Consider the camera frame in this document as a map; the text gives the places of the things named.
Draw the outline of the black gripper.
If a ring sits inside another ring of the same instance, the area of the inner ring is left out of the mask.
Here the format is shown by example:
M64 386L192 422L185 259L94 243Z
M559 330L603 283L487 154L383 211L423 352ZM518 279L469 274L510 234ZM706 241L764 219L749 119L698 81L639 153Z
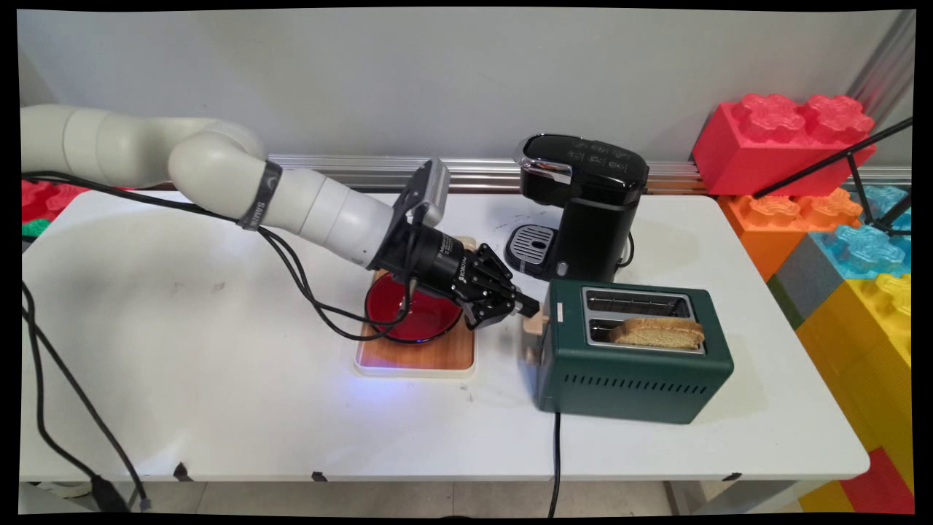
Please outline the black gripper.
M475 260L460 240L400 218L388 229L370 269L389 273L403 290L462 301L470 331L503 322L513 313L533 318L540 312L540 302L512 283L510 267L488 244L480 244L473 255Z

